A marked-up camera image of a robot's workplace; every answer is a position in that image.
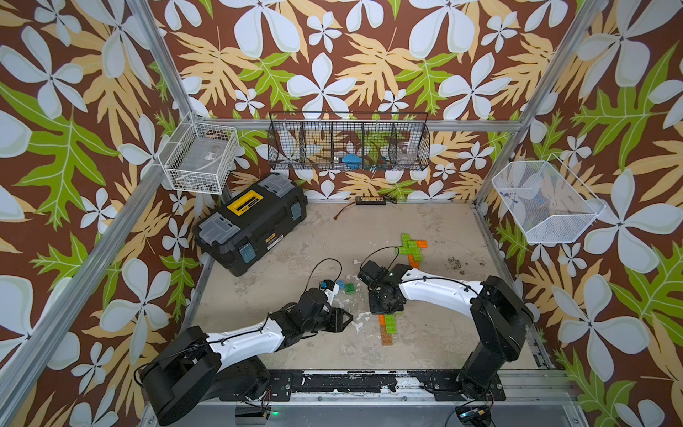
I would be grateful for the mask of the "lime lego brick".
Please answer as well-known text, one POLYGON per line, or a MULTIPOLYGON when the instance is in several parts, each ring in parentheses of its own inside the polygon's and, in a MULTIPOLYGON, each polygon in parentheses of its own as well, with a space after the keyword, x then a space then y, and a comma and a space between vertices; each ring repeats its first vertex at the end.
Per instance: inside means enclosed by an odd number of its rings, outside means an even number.
POLYGON ((418 245, 415 242, 410 241, 407 245, 403 245, 398 248, 398 253, 399 254, 404 254, 404 255, 421 255, 421 248, 418 247, 418 245))
POLYGON ((401 235, 399 253, 407 256, 410 264, 419 264, 423 261, 422 250, 428 246, 425 240, 412 239, 409 234, 403 233, 401 235))
POLYGON ((393 336, 394 334, 396 334, 398 332, 398 329, 397 329, 395 316, 386 314, 383 316, 383 318, 384 318, 384 325, 385 325, 386 333, 389 334, 390 336, 393 336))

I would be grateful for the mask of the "tan lego brick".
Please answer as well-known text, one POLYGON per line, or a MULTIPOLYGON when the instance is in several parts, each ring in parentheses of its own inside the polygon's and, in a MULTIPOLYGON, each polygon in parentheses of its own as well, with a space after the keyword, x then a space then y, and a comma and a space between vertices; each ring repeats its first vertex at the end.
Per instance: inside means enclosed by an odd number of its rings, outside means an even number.
POLYGON ((381 341, 382 341, 382 346, 391 346, 393 345, 393 338, 392 335, 389 334, 384 326, 381 326, 381 341))

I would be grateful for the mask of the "orange lego brick long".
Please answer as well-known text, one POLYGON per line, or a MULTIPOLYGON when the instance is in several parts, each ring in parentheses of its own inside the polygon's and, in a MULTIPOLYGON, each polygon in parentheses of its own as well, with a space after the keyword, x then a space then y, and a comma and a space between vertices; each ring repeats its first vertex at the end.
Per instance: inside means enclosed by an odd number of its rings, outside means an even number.
POLYGON ((410 256, 408 257, 408 261, 409 261, 409 265, 410 265, 412 268, 414 268, 414 269, 419 269, 419 268, 420 268, 420 263, 418 263, 418 261, 416 261, 416 259, 414 258, 413 255, 410 255, 410 256))

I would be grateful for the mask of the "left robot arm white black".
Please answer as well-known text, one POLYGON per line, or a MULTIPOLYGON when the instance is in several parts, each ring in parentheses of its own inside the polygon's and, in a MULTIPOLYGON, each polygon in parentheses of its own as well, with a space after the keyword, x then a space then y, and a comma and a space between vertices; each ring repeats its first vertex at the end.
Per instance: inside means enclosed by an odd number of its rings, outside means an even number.
POLYGON ((139 371, 139 383, 161 426, 172 425, 214 396, 245 396, 220 385, 220 373, 263 354, 291 347, 320 332, 341 333, 354 320, 333 306, 338 287, 310 288, 298 302, 269 313, 251 327, 206 333, 195 326, 184 330, 163 352, 139 371))

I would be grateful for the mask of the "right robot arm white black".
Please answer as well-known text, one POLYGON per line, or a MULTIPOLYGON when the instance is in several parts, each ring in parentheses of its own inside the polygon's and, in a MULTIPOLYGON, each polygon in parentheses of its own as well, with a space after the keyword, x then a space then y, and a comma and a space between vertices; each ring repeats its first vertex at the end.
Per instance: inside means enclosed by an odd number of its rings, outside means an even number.
POLYGON ((359 278, 368 288, 370 311, 390 315, 403 311, 406 302, 428 302, 470 318, 480 342, 455 380, 456 389, 469 400, 483 398, 493 388, 501 367, 519 359, 533 314, 504 280, 449 279, 398 264, 392 270, 365 263, 359 278))

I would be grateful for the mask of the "black power strip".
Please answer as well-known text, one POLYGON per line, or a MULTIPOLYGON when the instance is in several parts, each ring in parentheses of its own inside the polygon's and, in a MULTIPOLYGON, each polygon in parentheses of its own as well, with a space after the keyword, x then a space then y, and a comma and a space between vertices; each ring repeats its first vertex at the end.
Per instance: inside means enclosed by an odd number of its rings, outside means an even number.
POLYGON ((384 197, 358 196, 355 197, 357 206, 385 206, 387 200, 384 197))

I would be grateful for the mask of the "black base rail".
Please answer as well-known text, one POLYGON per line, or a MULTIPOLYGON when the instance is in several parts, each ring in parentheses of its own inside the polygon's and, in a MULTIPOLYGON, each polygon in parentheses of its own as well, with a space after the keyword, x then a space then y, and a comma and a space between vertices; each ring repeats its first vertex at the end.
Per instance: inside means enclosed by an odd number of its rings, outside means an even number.
POLYGON ((230 368, 219 379, 228 387, 223 401, 259 400, 270 392, 275 402, 287 402, 295 393, 378 395, 382 392, 425 391, 437 401, 506 400, 499 376, 483 391, 466 386, 453 369, 407 371, 303 371, 295 369, 230 368))

